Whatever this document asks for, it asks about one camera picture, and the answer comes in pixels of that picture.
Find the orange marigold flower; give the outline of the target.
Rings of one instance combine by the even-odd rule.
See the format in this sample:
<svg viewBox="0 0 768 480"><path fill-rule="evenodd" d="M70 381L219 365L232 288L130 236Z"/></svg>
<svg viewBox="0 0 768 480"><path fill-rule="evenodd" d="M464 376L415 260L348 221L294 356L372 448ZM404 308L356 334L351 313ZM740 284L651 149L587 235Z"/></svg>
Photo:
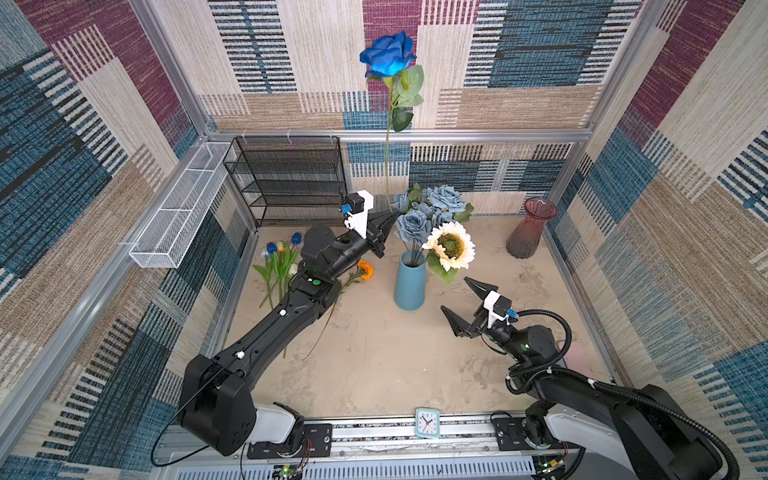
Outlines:
<svg viewBox="0 0 768 480"><path fill-rule="evenodd" d="M369 281L374 276L374 268L373 266L368 263L365 260L360 260L355 270L348 276L348 278L342 283L341 290L339 292L339 296L334 301L333 305L331 306L330 313L328 314L328 317L325 321L325 324L321 330L320 335L318 336L317 340L315 341L314 345L310 349L309 353L302 359L302 361L306 361L309 359L309 357L312 355L316 347L318 346L320 340L322 339L322 336L324 335L325 331L328 328L328 325L330 324L330 320L332 319L334 312L336 310L336 306L338 304L338 301L341 299L342 295L345 293L345 291L354 284L360 284L364 283L366 281Z"/></svg>

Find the pale blue rose bouquet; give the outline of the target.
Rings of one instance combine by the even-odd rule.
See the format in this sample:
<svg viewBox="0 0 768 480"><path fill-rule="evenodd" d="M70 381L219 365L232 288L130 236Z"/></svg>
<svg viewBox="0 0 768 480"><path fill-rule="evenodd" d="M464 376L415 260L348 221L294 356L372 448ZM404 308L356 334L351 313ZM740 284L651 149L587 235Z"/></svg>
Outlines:
<svg viewBox="0 0 768 480"><path fill-rule="evenodd" d="M396 236L406 247L403 263L417 267L425 262L422 245L435 228L468 221L474 206L453 186L442 184L422 188L418 183L390 200L390 208L400 214Z"/></svg>

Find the teal ceramic vase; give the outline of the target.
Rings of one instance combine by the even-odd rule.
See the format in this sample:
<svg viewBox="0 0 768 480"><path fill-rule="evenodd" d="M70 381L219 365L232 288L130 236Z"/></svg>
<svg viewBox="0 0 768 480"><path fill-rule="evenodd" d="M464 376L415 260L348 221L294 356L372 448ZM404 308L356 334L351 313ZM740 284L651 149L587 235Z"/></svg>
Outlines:
<svg viewBox="0 0 768 480"><path fill-rule="evenodd" d="M419 309L425 301L426 258L419 250L408 250L400 257L394 300L405 311Z"/></svg>

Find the cream sunflower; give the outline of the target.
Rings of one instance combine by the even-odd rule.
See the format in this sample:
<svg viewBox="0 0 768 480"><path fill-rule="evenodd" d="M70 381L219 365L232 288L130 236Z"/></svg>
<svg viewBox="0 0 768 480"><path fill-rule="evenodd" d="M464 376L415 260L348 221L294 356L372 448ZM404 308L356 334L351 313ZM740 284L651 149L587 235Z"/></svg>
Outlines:
<svg viewBox="0 0 768 480"><path fill-rule="evenodd" d="M422 245L427 268L445 285L452 284L462 269L475 259L475 244L459 222L444 223L432 230Z"/></svg>

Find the bright blue rose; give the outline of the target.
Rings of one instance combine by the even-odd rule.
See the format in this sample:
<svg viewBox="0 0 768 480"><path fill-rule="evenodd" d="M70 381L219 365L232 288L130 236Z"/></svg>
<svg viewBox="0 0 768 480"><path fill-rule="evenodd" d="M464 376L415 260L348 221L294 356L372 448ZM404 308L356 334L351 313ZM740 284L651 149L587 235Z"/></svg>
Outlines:
<svg viewBox="0 0 768 480"><path fill-rule="evenodd" d="M386 88L384 178L386 199L390 203L391 134L405 130L413 121L414 108L424 102L421 90L425 72L415 63L414 40L405 31L375 39L360 53L359 59L367 67L366 80Z"/></svg>

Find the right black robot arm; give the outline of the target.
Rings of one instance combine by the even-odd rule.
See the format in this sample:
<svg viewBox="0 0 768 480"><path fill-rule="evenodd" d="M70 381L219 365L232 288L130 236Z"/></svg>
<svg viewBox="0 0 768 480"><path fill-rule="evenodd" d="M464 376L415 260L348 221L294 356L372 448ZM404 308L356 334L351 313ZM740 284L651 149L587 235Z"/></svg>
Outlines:
<svg viewBox="0 0 768 480"><path fill-rule="evenodd" d="M441 309L458 338L487 338L515 359L505 377L513 395L535 402L523 429L535 448L575 444L632 471L639 479L737 479L736 456L714 432L684 413L662 388L602 382L562 366L573 343L568 322L546 309L515 311L497 286L466 278L481 303L472 321Z"/></svg>

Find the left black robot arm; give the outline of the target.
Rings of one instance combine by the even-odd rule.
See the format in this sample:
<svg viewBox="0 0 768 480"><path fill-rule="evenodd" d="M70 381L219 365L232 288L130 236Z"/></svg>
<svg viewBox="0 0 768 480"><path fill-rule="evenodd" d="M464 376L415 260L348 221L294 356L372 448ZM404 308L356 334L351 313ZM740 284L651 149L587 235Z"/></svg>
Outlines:
<svg viewBox="0 0 768 480"><path fill-rule="evenodd" d="M187 365L177 414L179 424L223 456L246 443L299 443L297 412L280 405L257 406L251 396L257 381L278 354L336 301L343 273L368 252L384 254L398 215L373 214L360 231L335 235L325 225L304 237L297 274L273 310L247 334L208 358Z"/></svg>

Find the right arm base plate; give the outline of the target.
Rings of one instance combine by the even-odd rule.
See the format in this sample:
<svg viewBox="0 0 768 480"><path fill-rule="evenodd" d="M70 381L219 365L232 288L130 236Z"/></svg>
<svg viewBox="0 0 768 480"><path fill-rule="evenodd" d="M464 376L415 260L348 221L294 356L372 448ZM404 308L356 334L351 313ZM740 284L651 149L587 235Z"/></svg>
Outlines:
<svg viewBox="0 0 768 480"><path fill-rule="evenodd" d="M553 450L576 453L582 449L581 446L574 443L563 443L550 437L532 440L526 429L525 417L515 416L507 411L492 412L489 422L494 429L494 438L500 451Z"/></svg>

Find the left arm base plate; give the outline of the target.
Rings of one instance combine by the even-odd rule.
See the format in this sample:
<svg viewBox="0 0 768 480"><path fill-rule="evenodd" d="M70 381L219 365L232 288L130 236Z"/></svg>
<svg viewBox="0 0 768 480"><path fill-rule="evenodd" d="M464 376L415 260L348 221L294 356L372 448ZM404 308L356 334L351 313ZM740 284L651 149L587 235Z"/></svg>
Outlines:
<svg viewBox="0 0 768 480"><path fill-rule="evenodd" d="M289 435L282 444L259 442L249 444L246 457L249 460L326 458L331 454L333 425L331 423L304 424Z"/></svg>

